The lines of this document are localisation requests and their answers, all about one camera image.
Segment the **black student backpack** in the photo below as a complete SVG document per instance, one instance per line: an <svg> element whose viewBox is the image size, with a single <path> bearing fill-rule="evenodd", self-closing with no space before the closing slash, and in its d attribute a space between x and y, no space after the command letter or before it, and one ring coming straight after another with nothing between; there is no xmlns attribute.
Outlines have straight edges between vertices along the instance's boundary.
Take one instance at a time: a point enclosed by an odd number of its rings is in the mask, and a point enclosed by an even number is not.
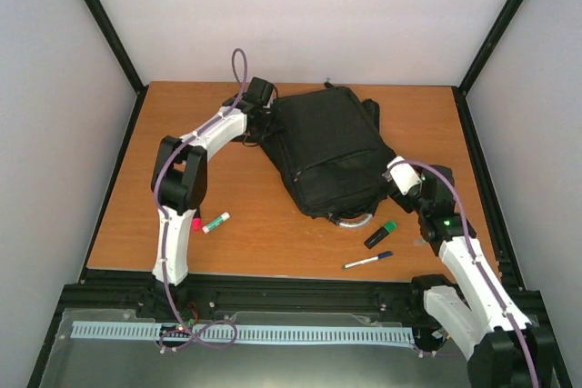
<svg viewBox="0 0 582 388"><path fill-rule="evenodd" d="M346 86L278 97L282 130L237 141L259 146L298 210L335 224L375 214L394 191L384 177L396 152L380 134L380 105Z"/></svg>

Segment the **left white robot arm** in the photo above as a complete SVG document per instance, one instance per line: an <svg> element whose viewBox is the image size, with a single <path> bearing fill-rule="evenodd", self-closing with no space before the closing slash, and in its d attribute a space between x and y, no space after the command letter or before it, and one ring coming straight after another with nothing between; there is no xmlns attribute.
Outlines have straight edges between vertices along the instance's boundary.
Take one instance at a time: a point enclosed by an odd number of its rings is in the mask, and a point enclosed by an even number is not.
<svg viewBox="0 0 582 388"><path fill-rule="evenodd" d="M189 306L180 285L188 276L190 227L206 197L208 162L225 145L264 124L277 97L275 85L255 77L202 125L160 142L151 182L159 218L152 292L169 317L183 315Z"/></svg>

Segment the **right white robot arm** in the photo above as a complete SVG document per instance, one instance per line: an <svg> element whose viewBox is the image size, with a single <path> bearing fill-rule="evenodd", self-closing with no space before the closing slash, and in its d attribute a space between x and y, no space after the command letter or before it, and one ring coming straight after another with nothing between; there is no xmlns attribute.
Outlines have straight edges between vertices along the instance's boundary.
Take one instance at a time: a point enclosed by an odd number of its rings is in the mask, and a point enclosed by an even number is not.
<svg viewBox="0 0 582 388"><path fill-rule="evenodd" d="M467 360L474 387L548 387L554 335L515 304L484 256L453 183L436 168L401 156L385 178L418 215L424 240L456 279L422 293L425 311Z"/></svg>

